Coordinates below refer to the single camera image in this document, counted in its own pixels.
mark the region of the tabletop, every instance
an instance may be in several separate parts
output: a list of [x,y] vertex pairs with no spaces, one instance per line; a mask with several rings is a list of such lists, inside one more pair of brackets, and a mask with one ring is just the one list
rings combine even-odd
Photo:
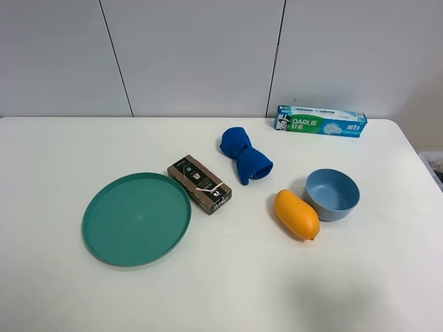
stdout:
[[[218,146],[244,127],[274,162],[239,183]],[[145,266],[94,258],[80,232],[89,201],[137,172],[191,154],[233,190],[208,216],[192,203],[178,246]],[[273,212],[307,175],[350,175],[361,200],[298,241]],[[389,120],[360,138],[275,131],[267,119],[0,120],[0,331],[437,331],[443,193]]]

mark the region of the mango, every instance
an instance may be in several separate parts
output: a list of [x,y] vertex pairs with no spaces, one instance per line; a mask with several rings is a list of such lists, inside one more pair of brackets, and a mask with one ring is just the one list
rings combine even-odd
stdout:
[[301,239],[312,241],[320,232],[315,210],[291,190],[282,190],[275,196],[274,210],[278,218]]

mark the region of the plastic bowl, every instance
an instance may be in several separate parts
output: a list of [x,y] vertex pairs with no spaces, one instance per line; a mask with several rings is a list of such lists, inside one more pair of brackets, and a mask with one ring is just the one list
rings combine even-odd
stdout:
[[303,199],[324,221],[335,221],[347,216],[357,205],[360,191],[346,174],[335,169],[317,169],[306,180]]

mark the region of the blue cloth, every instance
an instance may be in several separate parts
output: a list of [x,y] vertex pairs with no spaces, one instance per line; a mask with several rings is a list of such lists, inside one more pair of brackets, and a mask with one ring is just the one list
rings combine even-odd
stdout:
[[243,185],[247,185],[250,178],[264,178],[272,170],[272,161],[252,147],[248,135],[241,127],[233,127],[223,133],[220,149],[237,161],[238,176]]

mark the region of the toothpaste box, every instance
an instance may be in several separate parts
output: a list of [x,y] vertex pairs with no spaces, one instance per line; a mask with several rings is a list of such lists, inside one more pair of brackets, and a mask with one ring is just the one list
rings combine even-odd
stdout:
[[360,137],[366,123],[365,115],[360,112],[280,105],[275,115],[274,128],[299,133]]

